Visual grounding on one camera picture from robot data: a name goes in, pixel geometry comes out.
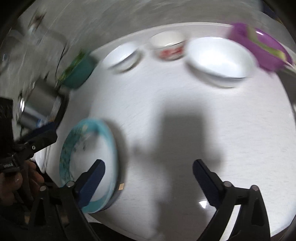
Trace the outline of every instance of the teal bowl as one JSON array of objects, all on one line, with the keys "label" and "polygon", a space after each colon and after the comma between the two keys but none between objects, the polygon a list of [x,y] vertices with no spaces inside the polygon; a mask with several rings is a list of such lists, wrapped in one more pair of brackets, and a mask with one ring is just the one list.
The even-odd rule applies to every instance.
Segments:
[{"label": "teal bowl", "polygon": [[96,61],[86,54],[63,80],[61,85],[70,89],[78,89],[88,79],[96,67]]}]

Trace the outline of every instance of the white bowl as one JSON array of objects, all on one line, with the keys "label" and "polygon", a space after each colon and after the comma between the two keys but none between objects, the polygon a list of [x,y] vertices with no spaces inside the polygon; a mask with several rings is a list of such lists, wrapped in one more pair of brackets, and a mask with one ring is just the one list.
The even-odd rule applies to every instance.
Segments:
[{"label": "white bowl", "polygon": [[131,69],[139,60],[140,53],[136,42],[128,42],[113,49],[102,61],[106,69],[122,72]]},{"label": "white bowl", "polygon": [[185,53],[192,67],[206,73],[208,81],[222,87],[239,85],[258,65],[248,49],[219,37],[194,39],[188,43]]},{"label": "white bowl", "polygon": [[164,31],[150,38],[150,44],[157,57],[175,60],[183,56],[185,36],[177,31]]}]

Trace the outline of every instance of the purple bowl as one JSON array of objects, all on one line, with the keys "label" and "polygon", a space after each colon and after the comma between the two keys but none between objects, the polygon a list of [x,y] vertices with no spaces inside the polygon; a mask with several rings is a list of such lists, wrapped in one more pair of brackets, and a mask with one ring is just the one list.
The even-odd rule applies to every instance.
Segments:
[{"label": "purple bowl", "polygon": [[[293,64],[291,56],[285,50],[285,48],[276,41],[273,37],[268,35],[267,33],[263,32],[260,29],[255,29],[257,33],[258,40],[265,45],[278,49],[286,55],[287,62]],[[259,47],[257,44],[253,43],[250,39],[248,39],[247,35],[247,25],[244,23],[235,23],[233,24],[233,28],[228,36],[228,39],[233,40],[242,46],[246,47],[250,50],[258,60],[258,63],[261,68],[268,70],[268,71],[276,71],[281,69],[286,64],[280,58],[270,54],[266,50]]]}]

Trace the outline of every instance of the white table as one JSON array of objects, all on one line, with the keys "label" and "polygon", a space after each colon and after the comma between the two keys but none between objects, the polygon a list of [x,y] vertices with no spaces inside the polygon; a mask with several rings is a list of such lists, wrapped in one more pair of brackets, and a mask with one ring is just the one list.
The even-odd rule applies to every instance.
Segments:
[{"label": "white table", "polygon": [[[156,27],[111,42],[93,55],[102,59],[123,42],[144,43],[163,29],[224,37],[230,26]],[[259,186],[272,235],[287,227],[296,213],[296,132],[278,76],[258,69],[239,88],[220,89],[197,79],[184,59],[163,62],[146,46],[143,52],[140,64],[123,74],[99,65],[72,93],[49,155],[50,177],[60,184],[59,155],[71,128],[83,118],[102,118],[120,130],[126,158],[124,190],[108,210],[93,214],[100,222],[135,240],[196,240],[215,212],[199,204],[206,198],[192,163],[201,158],[222,180]]]}]

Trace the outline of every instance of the blue gripper pad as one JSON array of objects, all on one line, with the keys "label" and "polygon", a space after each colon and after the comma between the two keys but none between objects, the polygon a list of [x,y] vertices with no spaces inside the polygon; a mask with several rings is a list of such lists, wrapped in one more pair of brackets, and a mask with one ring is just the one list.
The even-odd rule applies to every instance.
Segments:
[{"label": "blue gripper pad", "polygon": [[223,183],[216,173],[211,172],[202,160],[196,160],[192,166],[193,175],[205,194],[209,204],[216,209],[221,205]]},{"label": "blue gripper pad", "polygon": [[87,206],[105,174],[105,163],[96,160],[91,168],[80,175],[76,181],[74,192],[80,208]]}]

